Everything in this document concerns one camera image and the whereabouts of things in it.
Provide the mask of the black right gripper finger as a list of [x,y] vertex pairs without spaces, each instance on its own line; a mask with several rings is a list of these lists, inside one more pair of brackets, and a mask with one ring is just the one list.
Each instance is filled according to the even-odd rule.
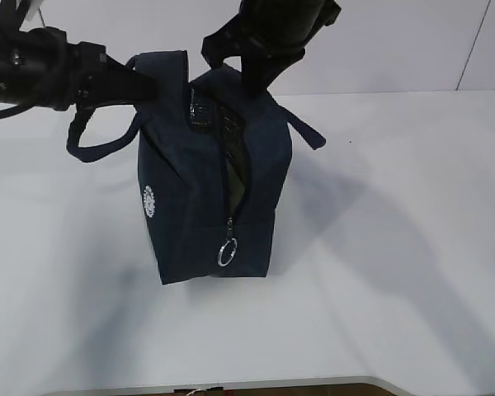
[[243,90],[256,97],[267,90],[281,73],[279,59],[241,57],[241,79]]

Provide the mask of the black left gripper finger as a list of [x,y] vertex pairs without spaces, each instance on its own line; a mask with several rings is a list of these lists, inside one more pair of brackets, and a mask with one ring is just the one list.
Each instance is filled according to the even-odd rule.
[[153,78],[136,70],[138,55],[125,64],[106,56],[99,72],[88,75],[89,103],[141,103],[157,97]]

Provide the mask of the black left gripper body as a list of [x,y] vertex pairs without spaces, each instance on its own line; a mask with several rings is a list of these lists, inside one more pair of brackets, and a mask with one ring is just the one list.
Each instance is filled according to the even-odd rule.
[[66,111],[71,105],[79,103],[87,90],[87,79],[94,73],[106,68],[106,47],[82,41],[65,46],[64,63],[53,64],[54,74],[44,86],[37,102],[38,107],[55,111]]

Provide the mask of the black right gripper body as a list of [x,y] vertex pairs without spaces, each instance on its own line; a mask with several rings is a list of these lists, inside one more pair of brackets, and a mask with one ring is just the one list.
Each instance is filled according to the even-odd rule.
[[231,20],[203,39],[201,54],[211,68],[236,56],[289,56],[334,24],[341,11],[334,1],[242,1]]

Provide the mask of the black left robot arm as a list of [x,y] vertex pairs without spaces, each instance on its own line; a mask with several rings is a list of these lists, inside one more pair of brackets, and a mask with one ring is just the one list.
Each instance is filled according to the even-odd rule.
[[106,47],[70,44],[64,31],[36,28],[0,35],[0,103],[66,111],[154,100],[153,78],[121,64]]

